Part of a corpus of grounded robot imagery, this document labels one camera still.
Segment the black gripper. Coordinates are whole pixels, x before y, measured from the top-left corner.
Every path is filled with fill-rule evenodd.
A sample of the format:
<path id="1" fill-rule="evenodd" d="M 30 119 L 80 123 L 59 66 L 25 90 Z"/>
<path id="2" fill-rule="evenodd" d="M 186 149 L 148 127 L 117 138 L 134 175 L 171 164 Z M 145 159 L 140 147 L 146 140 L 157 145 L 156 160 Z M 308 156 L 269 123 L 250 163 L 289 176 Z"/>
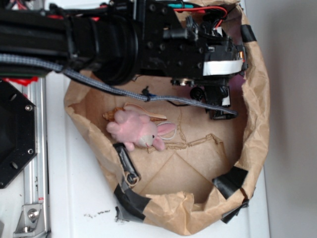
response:
<path id="1" fill-rule="evenodd" d="M 210 85 L 247 69 L 243 44 L 222 27 L 235 6 L 139 0 L 142 24 L 139 74 L 170 77 L 176 85 Z"/>

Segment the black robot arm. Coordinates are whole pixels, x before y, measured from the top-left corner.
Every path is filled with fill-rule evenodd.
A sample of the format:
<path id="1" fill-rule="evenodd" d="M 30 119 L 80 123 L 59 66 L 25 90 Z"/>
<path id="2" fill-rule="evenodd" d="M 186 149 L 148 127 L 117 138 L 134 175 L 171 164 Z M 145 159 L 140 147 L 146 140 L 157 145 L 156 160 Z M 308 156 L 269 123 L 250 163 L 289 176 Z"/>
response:
<path id="1" fill-rule="evenodd" d="M 133 76 L 211 84 L 247 68 L 245 50 L 216 28 L 229 8 L 170 0 L 112 0 L 93 9 L 14 10 L 0 4 L 0 51 L 90 70 L 109 85 Z"/>

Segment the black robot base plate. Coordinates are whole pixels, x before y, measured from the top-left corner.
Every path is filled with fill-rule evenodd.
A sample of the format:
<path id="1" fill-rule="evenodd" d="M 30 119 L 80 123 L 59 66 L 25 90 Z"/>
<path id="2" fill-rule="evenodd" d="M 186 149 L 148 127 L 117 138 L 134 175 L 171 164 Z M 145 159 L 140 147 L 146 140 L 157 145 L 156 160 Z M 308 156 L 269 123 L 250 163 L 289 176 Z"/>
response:
<path id="1" fill-rule="evenodd" d="M 35 157 L 35 108 L 9 82 L 0 81 L 0 187 L 6 188 Z"/>

